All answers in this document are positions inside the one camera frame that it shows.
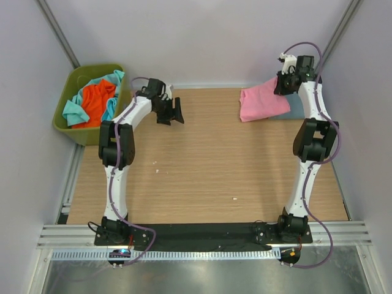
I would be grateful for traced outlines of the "pink t shirt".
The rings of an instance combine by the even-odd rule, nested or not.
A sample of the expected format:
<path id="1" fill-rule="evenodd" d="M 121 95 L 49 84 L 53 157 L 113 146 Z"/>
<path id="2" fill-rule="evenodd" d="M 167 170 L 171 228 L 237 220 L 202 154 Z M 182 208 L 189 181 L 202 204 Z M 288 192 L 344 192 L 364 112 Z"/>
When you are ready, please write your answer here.
<path id="1" fill-rule="evenodd" d="M 289 113 L 291 108 L 285 96 L 274 93 L 277 77 L 260 85 L 240 91 L 239 119 L 242 123 Z"/>

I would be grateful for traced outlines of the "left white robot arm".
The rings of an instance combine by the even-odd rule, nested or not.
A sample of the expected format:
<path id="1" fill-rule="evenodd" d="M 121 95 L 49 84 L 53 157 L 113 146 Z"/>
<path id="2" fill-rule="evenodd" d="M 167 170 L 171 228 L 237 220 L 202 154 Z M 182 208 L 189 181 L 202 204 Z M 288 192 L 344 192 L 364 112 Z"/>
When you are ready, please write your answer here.
<path id="1" fill-rule="evenodd" d="M 173 86 L 155 78 L 136 91 L 130 104 L 115 118 L 100 126 L 99 159 L 105 168 L 107 202 L 101 224 L 96 229 L 94 244 L 122 245 L 131 237 L 126 205 L 129 168 L 135 158 L 134 130 L 150 113 L 158 124 L 184 123 L 179 97 L 173 97 Z"/>

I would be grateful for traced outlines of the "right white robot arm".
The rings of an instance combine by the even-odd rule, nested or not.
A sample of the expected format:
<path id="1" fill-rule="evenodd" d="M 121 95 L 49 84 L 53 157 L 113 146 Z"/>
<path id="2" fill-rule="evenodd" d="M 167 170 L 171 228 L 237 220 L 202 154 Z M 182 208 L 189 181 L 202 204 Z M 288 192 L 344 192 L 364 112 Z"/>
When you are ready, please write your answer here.
<path id="1" fill-rule="evenodd" d="M 298 173 L 288 203 L 279 216 L 276 235 L 285 243 L 307 235 L 309 202 L 321 164 L 330 157 L 338 136 L 339 123 L 328 114 L 322 96 L 322 81 L 314 71 L 314 57 L 280 54 L 282 70 L 277 73 L 276 95 L 297 93 L 304 111 L 304 121 L 293 141 L 293 155 L 298 158 Z"/>

